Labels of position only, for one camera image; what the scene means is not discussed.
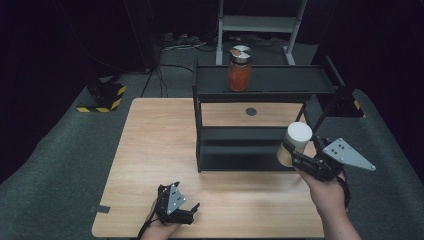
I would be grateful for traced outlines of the person's right hand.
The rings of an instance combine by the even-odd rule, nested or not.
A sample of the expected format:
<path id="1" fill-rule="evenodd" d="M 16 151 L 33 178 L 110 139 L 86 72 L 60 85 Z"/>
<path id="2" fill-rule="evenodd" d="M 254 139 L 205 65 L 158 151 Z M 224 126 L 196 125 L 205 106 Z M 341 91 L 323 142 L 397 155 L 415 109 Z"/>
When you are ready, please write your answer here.
<path id="1" fill-rule="evenodd" d="M 322 218 L 347 216 L 344 190 L 336 180 L 322 182 L 299 169 L 297 169 L 297 173 L 309 187 L 311 199 Z"/>

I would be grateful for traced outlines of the grey metal stand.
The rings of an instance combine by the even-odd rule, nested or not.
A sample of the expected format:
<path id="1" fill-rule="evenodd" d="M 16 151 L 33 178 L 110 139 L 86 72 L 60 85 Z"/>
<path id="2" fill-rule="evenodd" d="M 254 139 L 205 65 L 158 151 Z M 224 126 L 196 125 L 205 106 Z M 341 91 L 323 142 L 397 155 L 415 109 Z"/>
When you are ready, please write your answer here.
<path id="1" fill-rule="evenodd" d="M 215 63 L 223 63 L 223 33 L 225 31 L 289 33 L 290 39 L 283 53 L 289 65 L 295 65 L 292 50 L 302 23 L 303 14 L 308 0 L 300 0 L 295 17 L 268 16 L 236 16 L 224 14 L 224 0 L 219 0 L 218 10 L 218 40 Z"/>

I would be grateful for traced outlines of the black yellow-striped stand base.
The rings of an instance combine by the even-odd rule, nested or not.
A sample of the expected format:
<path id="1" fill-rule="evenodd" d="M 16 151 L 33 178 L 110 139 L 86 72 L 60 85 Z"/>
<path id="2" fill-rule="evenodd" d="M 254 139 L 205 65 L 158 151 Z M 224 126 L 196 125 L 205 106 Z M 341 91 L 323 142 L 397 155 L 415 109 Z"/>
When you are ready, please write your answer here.
<path id="1" fill-rule="evenodd" d="M 126 87 L 120 83 L 102 82 L 100 79 L 88 84 L 87 89 L 94 103 L 92 105 L 77 105 L 77 112 L 107 113 L 115 111 L 126 91 Z"/>
<path id="2" fill-rule="evenodd" d="M 319 104 L 328 117 L 362 118 L 365 116 L 359 101 L 353 96 L 353 90 L 339 86 L 335 92 L 318 97 Z"/>

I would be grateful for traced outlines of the beige-filled jar white lid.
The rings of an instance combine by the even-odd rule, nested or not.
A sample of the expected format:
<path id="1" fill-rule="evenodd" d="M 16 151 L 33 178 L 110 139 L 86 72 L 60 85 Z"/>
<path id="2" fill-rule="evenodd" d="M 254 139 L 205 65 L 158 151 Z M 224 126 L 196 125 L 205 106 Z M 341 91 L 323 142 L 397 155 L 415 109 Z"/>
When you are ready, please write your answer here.
<path id="1" fill-rule="evenodd" d="M 303 153 L 307 144 L 311 140 L 312 135 L 313 132 L 306 123 L 291 123 L 288 126 L 283 141 L 277 151 L 277 159 L 279 162 L 285 167 L 291 167 L 291 153 L 293 151 Z"/>

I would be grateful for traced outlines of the power strip with plugs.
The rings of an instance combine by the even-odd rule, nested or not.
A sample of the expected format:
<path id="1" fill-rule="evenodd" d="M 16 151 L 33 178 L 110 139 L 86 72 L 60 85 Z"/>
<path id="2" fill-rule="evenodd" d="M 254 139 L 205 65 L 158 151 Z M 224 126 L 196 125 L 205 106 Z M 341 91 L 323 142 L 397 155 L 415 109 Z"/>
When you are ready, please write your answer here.
<path id="1" fill-rule="evenodd" d="M 166 33 L 164 35 L 162 50 L 188 50 L 204 46 L 205 44 L 206 42 L 197 36 L 189 37 L 187 34 L 175 36 L 173 33 Z"/>

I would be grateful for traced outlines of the black metal shelf rack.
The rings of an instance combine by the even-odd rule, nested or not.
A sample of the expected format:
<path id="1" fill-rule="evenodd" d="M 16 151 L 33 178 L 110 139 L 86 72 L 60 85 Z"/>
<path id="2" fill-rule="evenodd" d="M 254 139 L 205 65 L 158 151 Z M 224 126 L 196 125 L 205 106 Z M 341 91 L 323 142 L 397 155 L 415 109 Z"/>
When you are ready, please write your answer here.
<path id="1" fill-rule="evenodd" d="M 312 96 L 328 101 L 318 130 L 346 84 L 331 59 L 320 65 L 254 66 L 248 88 L 227 85 L 226 66 L 194 65 L 196 161 L 202 171 L 285 171 L 277 151 L 290 123 L 306 119 Z"/>

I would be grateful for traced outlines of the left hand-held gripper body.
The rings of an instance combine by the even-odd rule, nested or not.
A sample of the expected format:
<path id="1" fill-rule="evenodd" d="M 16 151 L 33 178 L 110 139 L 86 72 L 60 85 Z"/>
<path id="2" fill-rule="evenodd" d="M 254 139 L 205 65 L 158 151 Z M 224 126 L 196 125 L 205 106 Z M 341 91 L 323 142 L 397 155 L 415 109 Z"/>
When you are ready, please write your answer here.
<path id="1" fill-rule="evenodd" d="M 178 187 L 160 185 L 155 205 L 155 213 L 163 224 L 178 223 L 191 225 L 194 215 L 188 210 L 181 210 L 186 202 Z"/>

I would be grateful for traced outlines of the red-filled glass jar silver lid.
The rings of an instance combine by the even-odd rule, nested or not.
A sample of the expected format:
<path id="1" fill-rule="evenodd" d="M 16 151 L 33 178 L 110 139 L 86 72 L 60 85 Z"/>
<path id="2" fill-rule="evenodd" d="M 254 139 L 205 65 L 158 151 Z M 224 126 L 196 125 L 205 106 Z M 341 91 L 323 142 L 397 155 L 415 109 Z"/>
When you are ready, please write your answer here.
<path id="1" fill-rule="evenodd" d="M 236 45 L 230 49 L 228 87 L 233 91 L 247 89 L 252 64 L 251 48 L 244 45 Z"/>

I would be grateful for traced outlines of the person's left hand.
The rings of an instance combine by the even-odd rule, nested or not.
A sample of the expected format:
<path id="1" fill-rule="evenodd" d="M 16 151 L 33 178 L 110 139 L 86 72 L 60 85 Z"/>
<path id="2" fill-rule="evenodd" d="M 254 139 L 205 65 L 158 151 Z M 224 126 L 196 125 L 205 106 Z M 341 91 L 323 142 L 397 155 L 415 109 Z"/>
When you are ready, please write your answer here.
<path id="1" fill-rule="evenodd" d="M 153 202 L 142 226 L 139 240 L 168 240 L 181 227 L 178 223 L 163 224 L 157 220 L 157 215 L 154 213 L 155 205 L 156 202 Z"/>

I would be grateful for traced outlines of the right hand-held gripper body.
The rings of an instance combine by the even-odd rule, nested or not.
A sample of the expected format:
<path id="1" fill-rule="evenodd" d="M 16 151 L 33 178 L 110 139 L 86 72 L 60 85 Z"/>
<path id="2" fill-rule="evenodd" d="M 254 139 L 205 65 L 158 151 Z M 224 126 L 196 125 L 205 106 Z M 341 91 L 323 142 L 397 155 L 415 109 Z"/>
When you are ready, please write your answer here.
<path id="1" fill-rule="evenodd" d="M 343 170 L 345 165 L 368 171 L 375 171 L 376 166 L 356 151 L 343 138 L 331 142 L 322 138 L 325 148 L 316 151 L 314 157 L 298 152 L 292 159 L 292 165 L 320 181 L 331 181 Z"/>

